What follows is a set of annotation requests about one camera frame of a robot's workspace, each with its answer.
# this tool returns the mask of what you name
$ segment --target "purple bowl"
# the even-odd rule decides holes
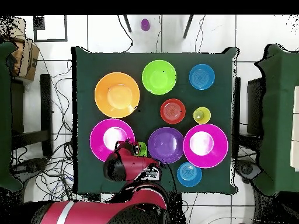
[[[148,151],[152,158],[162,163],[174,163],[184,154],[183,135],[176,129],[163,127],[155,130],[148,140]]]

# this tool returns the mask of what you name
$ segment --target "plate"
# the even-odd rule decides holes
[[[157,129],[148,140],[149,154],[164,164],[174,163],[183,155],[183,140],[183,135],[174,128]]]
[[[223,161],[227,155],[228,141],[216,125],[199,124],[187,132],[183,150],[191,164],[207,169]]]
[[[95,87],[98,109],[108,117],[123,118],[130,115],[140,99],[136,81],[121,72],[109,73]]]
[[[135,142],[135,136],[131,127],[124,121],[109,118],[99,122],[92,130],[89,138],[93,154],[101,161],[114,151],[117,141]]]
[[[154,95],[164,95],[175,86],[174,67],[164,60],[155,60],[145,66],[142,72],[144,87]]]
[[[215,73],[210,66],[198,64],[191,69],[189,81],[196,89],[208,89],[215,81]]]
[[[190,162],[185,162],[179,166],[176,175],[183,186],[193,187],[200,182],[202,172],[199,167],[192,165]]]
[[[181,122],[185,113],[186,109],[184,104],[177,99],[169,99],[165,101],[160,109],[161,117],[168,124],[177,124]]]

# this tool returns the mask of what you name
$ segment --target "orange plate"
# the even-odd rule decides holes
[[[140,92],[136,81],[121,72],[107,74],[95,88],[98,109],[111,118],[130,115],[137,108],[139,98]]]
[[[177,99],[169,99],[165,101],[160,109],[161,117],[168,124],[177,124],[181,122],[185,113],[186,109],[184,104]]]

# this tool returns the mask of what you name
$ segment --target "green cup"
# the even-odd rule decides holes
[[[154,95],[164,95],[175,86],[174,67],[164,60],[155,60],[145,66],[142,72],[144,87]]]
[[[147,157],[147,146],[145,143],[143,142],[139,142],[139,152],[136,156],[143,156],[143,157]]]

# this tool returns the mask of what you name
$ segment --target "small blue bowl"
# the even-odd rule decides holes
[[[200,182],[202,172],[199,167],[192,165],[190,162],[185,162],[180,165],[176,175],[183,186],[192,187]]]
[[[210,66],[198,64],[191,69],[189,81],[196,89],[208,89],[215,81],[215,73]]]

